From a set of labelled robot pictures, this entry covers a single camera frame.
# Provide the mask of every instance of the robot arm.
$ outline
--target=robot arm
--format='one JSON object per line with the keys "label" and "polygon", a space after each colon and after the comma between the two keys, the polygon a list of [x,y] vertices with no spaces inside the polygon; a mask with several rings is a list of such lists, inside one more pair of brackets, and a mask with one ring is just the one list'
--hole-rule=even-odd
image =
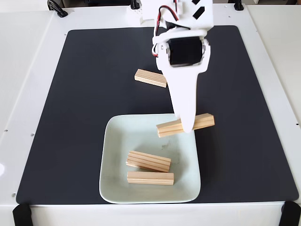
{"label": "robot arm", "polygon": [[[196,115],[198,74],[208,68],[210,46],[204,37],[213,27],[212,0],[142,0],[143,19],[157,20],[152,53],[165,76],[174,113],[186,133]],[[167,32],[158,34],[162,22]]]}

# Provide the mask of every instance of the wood grain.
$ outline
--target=wood grain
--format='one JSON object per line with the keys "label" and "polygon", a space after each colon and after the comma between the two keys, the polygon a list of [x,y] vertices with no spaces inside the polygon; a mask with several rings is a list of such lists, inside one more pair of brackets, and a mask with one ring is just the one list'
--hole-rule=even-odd
{"label": "wood grain", "polygon": [[161,86],[166,88],[166,79],[162,74],[148,72],[145,70],[138,69],[135,74],[135,80],[152,84],[155,86]]}
{"label": "wood grain", "polygon": [[[208,113],[200,114],[196,116],[192,129],[196,130],[196,129],[201,129],[201,128],[214,126],[214,125],[215,123],[214,123],[213,115]],[[181,119],[157,125],[157,131],[159,137],[166,137],[166,136],[184,132]]]}
{"label": "wood grain", "polygon": [[128,172],[127,181],[130,184],[173,185],[173,173]]}
{"label": "wood grain", "polygon": [[127,156],[127,166],[152,170],[155,172],[168,172],[171,159],[142,152],[130,151]]}

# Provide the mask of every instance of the white wire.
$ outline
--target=white wire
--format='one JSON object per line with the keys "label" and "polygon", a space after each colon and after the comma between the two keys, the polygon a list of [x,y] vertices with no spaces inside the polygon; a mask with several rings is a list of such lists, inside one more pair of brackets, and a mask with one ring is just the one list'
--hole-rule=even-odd
{"label": "white wire", "polygon": [[156,47],[156,45],[153,45],[153,46],[152,46],[152,48],[151,48],[151,53],[152,53],[153,55],[158,55],[158,53],[155,52],[155,47]]}

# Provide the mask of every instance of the cable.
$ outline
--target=cable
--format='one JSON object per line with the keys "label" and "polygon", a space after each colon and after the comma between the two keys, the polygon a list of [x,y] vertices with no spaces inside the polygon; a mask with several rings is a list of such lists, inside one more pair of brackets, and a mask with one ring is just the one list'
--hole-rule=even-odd
{"label": "cable", "polygon": [[[159,7],[159,13],[158,13],[158,17],[157,17],[156,26],[154,27],[154,37],[157,36],[157,34],[158,34],[158,30],[159,30],[159,26],[160,26],[160,21],[161,21],[161,9],[162,8],[168,9],[168,11],[173,15],[175,21],[179,20],[177,14],[169,6],[166,6],[166,5],[160,6]],[[153,47],[151,49],[151,52],[152,52],[152,54],[155,57],[158,57],[158,54],[156,53],[155,48],[156,48],[156,44],[153,45]]]}
{"label": "cable", "polygon": [[177,0],[174,0],[175,12],[178,13]]}

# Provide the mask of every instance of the black sticker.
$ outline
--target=black sticker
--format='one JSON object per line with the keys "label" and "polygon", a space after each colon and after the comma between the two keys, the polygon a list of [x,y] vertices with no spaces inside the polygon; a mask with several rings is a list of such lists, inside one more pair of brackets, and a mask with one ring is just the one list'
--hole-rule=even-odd
{"label": "black sticker", "polygon": [[205,12],[205,7],[202,6],[195,12],[195,14],[193,14],[193,17],[198,19],[204,12]]}
{"label": "black sticker", "polygon": [[198,2],[201,1],[201,0],[192,0],[192,2],[196,5],[198,4]]}

